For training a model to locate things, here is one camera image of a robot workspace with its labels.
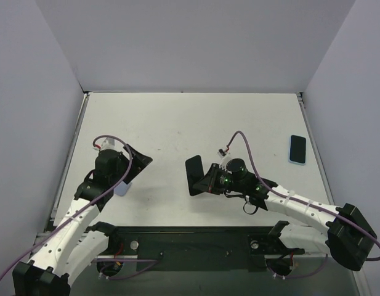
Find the black phone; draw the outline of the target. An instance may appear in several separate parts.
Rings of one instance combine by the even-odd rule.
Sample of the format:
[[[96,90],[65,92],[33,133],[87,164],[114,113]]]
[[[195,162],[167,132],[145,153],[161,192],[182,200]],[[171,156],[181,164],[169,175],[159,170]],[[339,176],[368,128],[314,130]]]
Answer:
[[[208,183],[200,155],[193,156],[185,161],[185,171],[190,196],[196,196],[207,191]]]

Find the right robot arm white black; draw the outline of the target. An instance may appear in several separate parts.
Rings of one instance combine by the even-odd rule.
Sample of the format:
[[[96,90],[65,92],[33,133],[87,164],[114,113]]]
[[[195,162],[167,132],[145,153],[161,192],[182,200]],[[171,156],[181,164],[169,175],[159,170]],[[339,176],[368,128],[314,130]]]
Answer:
[[[201,157],[185,161],[191,196],[202,193],[241,198],[256,209],[291,217],[301,225],[282,222],[268,236],[274,252],[299,249],[332,256],[341,266],[360,271],[368,261],[377,236],[361,211],[349,203],[342,207],[315,202],[297,195],[268,179],[258,179],[241,158],[225,165],[213,163],[203,170]]]

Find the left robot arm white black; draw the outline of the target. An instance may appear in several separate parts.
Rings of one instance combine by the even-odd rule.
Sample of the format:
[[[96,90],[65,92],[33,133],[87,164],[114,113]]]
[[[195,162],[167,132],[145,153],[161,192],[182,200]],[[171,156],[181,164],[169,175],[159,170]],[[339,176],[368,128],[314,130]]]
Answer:
[[[12,279],[16,295],[69,295],[77,277],[101,253],[120,250],[118,228],[109,223],[93,223],[114,189],[129,184],[153,159],[131,146],[128,156],[104,144],[94,169],[78,186],[74,198],[50,238],[28,260],[16,264]]]

